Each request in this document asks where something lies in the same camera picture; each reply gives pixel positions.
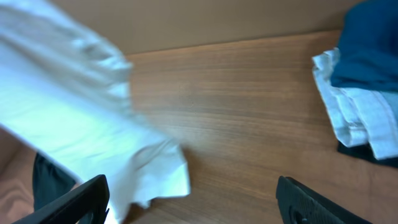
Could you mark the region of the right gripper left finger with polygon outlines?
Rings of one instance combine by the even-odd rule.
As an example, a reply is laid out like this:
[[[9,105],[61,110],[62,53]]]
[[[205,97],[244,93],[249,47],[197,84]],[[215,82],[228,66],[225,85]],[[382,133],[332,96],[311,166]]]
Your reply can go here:
[[[90,223],[104,224],[108,202],[108,183],[101,174],[13,224],[74,224],[86,216]]]

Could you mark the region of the white t-shirt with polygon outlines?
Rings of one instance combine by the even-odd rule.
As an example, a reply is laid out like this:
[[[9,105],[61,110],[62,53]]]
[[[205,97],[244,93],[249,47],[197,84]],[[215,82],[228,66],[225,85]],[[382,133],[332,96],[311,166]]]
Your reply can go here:
[[[190,193],[180,144],[132,109],[132,64],[49,1],[1,2],[1,126],[79,182],[103,174],[106,223]]]

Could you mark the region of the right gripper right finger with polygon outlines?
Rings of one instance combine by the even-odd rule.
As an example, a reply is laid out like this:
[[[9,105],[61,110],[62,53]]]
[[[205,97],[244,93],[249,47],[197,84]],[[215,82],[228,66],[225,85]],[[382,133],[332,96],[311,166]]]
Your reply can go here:
[[[279,177],[276,199],[284,224],[371,224],[291,177]]]

